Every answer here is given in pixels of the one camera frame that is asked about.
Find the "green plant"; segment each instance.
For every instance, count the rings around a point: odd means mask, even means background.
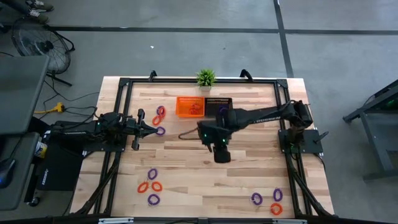
[[[197,81],[199,86],[213,86],[216,75],[211,69],[202,69],[197,73]]]

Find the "orange plastic basket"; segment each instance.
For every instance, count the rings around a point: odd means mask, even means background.
[[[181,118],[202,118],[205,116],[205,98],[199,96],[178,96],[175,114]]]

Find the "black basket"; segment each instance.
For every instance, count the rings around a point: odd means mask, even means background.
[[[225,109],[233,109],[232,98],[205,98],[205,116],[216,116]]]

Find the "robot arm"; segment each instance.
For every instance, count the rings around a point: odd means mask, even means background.
[[[212,121],[199,121],[198,134],[202,144],[211,152],[211,144],[214,144],[215,162],[224,163],[231,161],[227,145],[231,135],[244,129],[250,124],[263,123],[284,119],[290,121],[289,136],[291,142],[300,140],[300,133],[312,124],[312,117],[308,106],[302,101],[290,101],[281,106],[262,108],[247,111],[244,109],[232,109],[220,114]]]
[[[124,149],[124,141],[128,135],[134,135],[132,148],[139,149],[138,140],[157,132],[143,121],[145,112],[138,110],[138,120],[121,113],[105,113],[98,120],[88,123],[57,121],[51,126],[51,138],[70,141],[75,140],[85,146],[86,151],[112,151]]]

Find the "yellow cable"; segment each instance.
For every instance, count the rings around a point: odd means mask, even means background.
[[[52,108],[51,110],[46,110],[46,111],[35,111],[35,113],[51,113],[54,111],[57,111],[59,113],[63,112],[63,109],[65,107],[63,106],[63,104],[61,102],[58,102],[56,106],[54,106],[54,108]]]

